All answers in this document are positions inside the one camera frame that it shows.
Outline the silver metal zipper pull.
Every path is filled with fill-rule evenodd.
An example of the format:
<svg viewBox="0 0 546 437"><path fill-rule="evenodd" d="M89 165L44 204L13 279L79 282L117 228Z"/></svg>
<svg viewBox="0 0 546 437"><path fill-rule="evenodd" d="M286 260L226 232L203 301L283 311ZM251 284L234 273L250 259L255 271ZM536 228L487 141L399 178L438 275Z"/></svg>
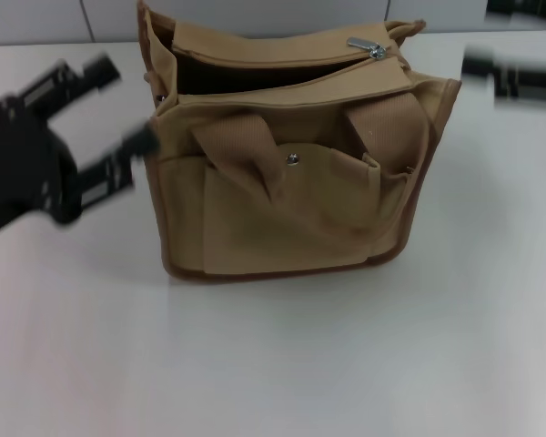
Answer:
<svg viewBox="0 0 546 437"><path fill-rule="evenodd" d="M380 60L387 56L387 49L379 43L373 41L350 37L347 40L347 45L367 52L369 58L371 59Z"/></svg>

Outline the khaki canvas food bag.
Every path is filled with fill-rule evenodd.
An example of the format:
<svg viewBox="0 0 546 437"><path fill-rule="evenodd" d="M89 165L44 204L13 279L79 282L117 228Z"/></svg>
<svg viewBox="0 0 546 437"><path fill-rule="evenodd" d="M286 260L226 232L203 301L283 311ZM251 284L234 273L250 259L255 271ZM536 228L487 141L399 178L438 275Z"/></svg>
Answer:
<svg viewBox="0 0 546 437"><path fill-rule="evenodd" d="M413 70L386 21L249 39L137 6L158 151L145 161L173 276L378 265L404 250L460 81ZM384 59L347 45L379 43Z"/></svg>

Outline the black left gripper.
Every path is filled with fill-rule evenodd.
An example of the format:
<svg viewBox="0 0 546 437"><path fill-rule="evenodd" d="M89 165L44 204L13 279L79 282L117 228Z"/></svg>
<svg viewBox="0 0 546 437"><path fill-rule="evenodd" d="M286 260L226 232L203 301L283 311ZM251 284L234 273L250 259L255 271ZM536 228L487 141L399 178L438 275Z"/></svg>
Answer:
<svg viewBox="0 0 546 437"><path fill-rule="evenodd" d="M0 100L0 229L24 214L41 210L67 225L134 185L132 162L159 149L151 123L145 123L99 160L77 173L68 146L46 121L76 100L120 79L107 55L77 73L61 61L15 97ZM68 182L74 178L74 198Z"/></svg>

